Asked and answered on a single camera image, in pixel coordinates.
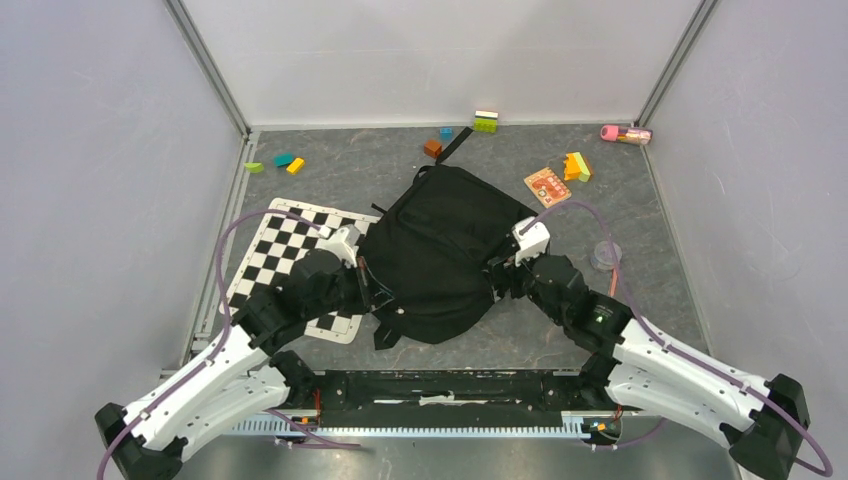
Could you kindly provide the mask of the black student backpack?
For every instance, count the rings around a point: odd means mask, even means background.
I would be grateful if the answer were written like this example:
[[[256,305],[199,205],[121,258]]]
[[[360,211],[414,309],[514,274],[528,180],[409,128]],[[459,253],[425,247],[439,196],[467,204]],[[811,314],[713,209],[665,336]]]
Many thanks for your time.
[[[358,253],[388,299],[374,311],[378,350],[403,338],[453,339],[495,304],[486,263],[511,257],[512,227],[535,211],[439,157],[366,232]]]

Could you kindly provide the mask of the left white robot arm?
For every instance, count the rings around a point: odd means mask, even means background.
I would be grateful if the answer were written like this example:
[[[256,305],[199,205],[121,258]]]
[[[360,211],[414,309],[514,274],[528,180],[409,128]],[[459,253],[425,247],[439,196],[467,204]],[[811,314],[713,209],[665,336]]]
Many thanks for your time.
[[[315,375],[286,345],[324,314],[368,310],[368,283],[347,247],[318,248],[248,297],[197,357],[140,399],[95,415],[105,446],[96,476],[114,463],[126,479],[172,479],[211,440],[280,406],[302,407]]]

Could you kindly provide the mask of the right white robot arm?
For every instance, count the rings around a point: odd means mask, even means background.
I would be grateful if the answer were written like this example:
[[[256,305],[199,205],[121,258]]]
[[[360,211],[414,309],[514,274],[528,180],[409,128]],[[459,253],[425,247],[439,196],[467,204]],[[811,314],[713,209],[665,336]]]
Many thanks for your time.
[[[618,300],[591,290],[565,256],[491,260],[499,294],[527,297],[591,356],[577,382],[591,408],[610,401],[683,425],[728,449],[762,479],[786,479],[809,412],[802,386],[727,365],[662,332]]]

